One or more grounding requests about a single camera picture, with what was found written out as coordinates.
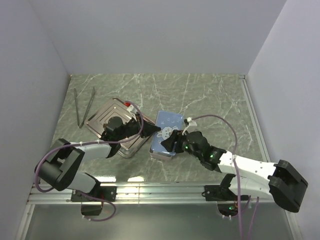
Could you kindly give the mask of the metal tin box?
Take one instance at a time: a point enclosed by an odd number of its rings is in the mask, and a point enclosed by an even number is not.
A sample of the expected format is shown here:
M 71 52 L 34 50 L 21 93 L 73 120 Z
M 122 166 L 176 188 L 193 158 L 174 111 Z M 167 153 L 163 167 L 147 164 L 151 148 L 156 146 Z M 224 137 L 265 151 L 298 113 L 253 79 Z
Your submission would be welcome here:
M 172 157 L 176 155 L 175 152 L 169 152 L 165 148 L 162 148 L 162 149 L 150 148 L 149 154 L 154 159 L 164 160 L 164 161 L 169 161 L 172 159 Z

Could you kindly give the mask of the metal tin lid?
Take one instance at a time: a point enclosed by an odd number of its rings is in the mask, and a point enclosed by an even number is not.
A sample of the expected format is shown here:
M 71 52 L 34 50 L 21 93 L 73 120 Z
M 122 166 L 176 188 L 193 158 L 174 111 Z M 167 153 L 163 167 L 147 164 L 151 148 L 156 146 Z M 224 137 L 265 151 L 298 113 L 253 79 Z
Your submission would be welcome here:
M 175 155 L 173 151 L 167 151 L 161 142 L 168 139 L 173 130 L 182 130 L 184 117 L 182 114 L 159 110 L 156 116 L 155 125 L 161 130 L 153 134 L 150 146 L 150 153 L 156 156 L 171 158 Z

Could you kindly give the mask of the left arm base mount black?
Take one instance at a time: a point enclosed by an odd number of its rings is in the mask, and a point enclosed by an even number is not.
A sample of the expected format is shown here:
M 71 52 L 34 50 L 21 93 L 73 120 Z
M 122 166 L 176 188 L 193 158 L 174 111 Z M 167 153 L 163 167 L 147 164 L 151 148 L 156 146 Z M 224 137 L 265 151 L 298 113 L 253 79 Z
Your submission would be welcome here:
M 117 212 L 117 207 L 114 204 L 116 193 L 116 186 L 96 184 L 89 193 L 73 190 L 70 201 L 81 204 L 80 212 L 84 219 L 91 222 L 104 222 L 114 217 Z M 111 207 L 111 214 L 105 218 L 100 218 L 104 207 L 107 206 Z

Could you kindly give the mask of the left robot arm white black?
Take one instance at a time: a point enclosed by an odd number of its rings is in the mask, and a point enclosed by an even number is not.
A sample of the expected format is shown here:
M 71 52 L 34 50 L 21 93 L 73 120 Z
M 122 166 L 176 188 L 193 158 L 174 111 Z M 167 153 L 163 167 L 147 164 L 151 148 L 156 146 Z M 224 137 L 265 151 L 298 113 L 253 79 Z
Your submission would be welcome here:
M 147 138 L 161 130 L 139 114 L 127 123 L 118 116 L 112 117 L 103 128 L 100 139 L 96 141 L 71 143 L 63 138 L 58 139 L 37 164 L 35 180 L 45 181 L 52 190 L 71 189 L 82 193 L 89 201 L 99 200 L 103 197 L 101 182 L 92 175 L 79 171 L 81 163 L 111 158 L 119 151 L 122 143 L 137 137 Z

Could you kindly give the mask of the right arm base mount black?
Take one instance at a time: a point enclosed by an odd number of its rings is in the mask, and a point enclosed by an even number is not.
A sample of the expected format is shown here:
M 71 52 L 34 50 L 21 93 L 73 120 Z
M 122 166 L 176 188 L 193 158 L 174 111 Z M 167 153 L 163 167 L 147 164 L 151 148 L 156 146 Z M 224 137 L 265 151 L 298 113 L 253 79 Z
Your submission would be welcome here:
M 230 190 L 231 181 L 236 180 L 234 174 L 227 174 L 220 185 L 205 185 L 201 193 L 206 202 L 217 202 L 218 212 L 229 219 L 238 216 L 238 196 Z

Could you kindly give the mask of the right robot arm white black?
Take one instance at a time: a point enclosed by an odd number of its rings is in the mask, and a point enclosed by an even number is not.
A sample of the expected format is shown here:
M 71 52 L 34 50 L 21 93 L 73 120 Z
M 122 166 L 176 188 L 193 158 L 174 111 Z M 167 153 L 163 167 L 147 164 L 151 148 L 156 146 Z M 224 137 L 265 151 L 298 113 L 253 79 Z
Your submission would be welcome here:
M 210 145 L 200 131 L 174 130 L 161 145 L 169 152 L 190 154 L 210 171 L 224 173 L 227 183 L 220 187 L 220 194 L 226 200 L 243 194 L 273 200 L 292 213 L 300 210 L 308 182 L 286 160 L 274 163 L 233 155 Z

